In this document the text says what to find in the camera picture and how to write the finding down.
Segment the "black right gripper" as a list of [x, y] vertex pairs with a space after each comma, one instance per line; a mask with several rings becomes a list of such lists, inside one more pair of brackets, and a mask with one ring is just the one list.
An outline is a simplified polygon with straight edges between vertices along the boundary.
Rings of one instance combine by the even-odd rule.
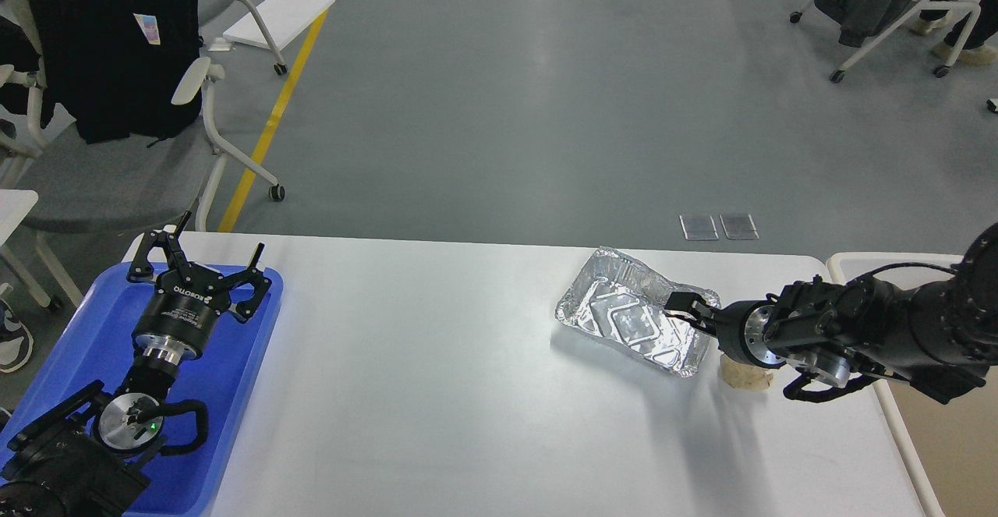
[[764, 328], [773, 310], [774, 304], [766, 301], [738, 301], [714, 310], [708, 296], [692, 291], [674, 291], [664, 303], [664, 315], [716, 337], [720, 350], [731, 360], [764, 369], [787, 364], [764, 343]]

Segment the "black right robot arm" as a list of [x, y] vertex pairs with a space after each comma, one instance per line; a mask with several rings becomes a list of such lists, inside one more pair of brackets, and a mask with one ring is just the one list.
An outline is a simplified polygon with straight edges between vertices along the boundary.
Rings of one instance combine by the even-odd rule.
[[674, 291], [664, 309], [713, 336], [735, 362], [794, 367], [798, 378], [783, 392], [790, 400], [824, 403], [891, 380], [946, 404], [985, 386], [996, 365], [996, 227], [943, 272], [948, 279], [908, 290], [877, 271], [844, 284], [816, 276], [724, 308]]

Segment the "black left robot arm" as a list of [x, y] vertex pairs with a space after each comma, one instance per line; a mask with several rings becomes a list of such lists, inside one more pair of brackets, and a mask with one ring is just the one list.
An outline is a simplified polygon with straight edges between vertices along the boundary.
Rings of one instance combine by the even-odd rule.
[[238, 431], [284, 282], [140, 237], [97, 278], [2, 431], [4, 516], [192, 516]]

